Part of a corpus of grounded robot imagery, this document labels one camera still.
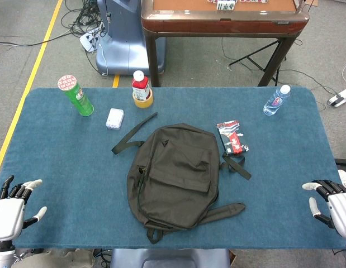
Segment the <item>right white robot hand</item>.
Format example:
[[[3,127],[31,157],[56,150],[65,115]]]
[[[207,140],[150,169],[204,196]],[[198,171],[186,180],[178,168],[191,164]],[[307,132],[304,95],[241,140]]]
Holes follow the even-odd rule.
[[[331,180],[314,180],[302,185],[304,190],[314,190],[320,194],[328,206],[330,216],[318,209],[314,197],[309,198],[312,216],[346,239],[346,187]]]

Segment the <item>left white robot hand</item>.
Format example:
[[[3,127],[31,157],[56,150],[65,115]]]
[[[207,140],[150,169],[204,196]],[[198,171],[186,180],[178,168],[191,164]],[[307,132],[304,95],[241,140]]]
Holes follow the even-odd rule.
[[[48,209],[44,206],[31,218],[24,219],[30,195],[42,184],[42,180],[27,181],[11,188],[14,178],[9,176],[0,189],[0,241],[16,239],[22,230],[40,221]]]

